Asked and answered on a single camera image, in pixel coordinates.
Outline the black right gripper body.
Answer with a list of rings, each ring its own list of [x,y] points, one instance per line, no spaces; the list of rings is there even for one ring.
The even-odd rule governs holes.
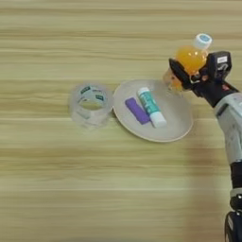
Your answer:
[[[229,74],[229,70],[210,70],[203,67],[189,77],[189,88],[214,108],[225,96],[238,93],[238,90],[226,80]]]

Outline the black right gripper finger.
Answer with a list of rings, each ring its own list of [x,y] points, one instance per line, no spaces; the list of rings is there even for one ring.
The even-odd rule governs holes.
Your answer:
[[[174,59],[169,60],[169,67],[172,72],[172,86],[177,91],[191,90],[190,76],[186,73],[184,67]]]

